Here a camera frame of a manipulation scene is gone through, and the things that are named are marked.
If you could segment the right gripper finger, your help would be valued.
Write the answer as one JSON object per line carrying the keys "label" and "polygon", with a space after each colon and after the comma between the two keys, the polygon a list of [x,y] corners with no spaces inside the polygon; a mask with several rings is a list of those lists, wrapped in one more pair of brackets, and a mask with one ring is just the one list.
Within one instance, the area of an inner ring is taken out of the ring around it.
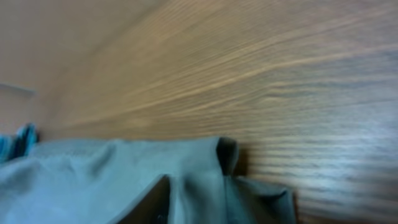
{"label": "right gripper finger", "polygon": [[123,212],[117,224],[167,224],[170,208],[170,178],[163,175],[146,193]]}

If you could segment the grey shorts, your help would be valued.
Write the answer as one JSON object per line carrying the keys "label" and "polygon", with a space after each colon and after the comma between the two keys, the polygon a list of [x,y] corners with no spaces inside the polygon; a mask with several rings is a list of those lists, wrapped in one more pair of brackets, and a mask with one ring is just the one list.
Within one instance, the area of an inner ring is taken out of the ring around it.
{"label": "grey shorts", "polygon": [[2,223],[117,223],[160,177],[168,223],[295,223],[292,192],[236,177],[235,140],[44,142],[1,166]]}

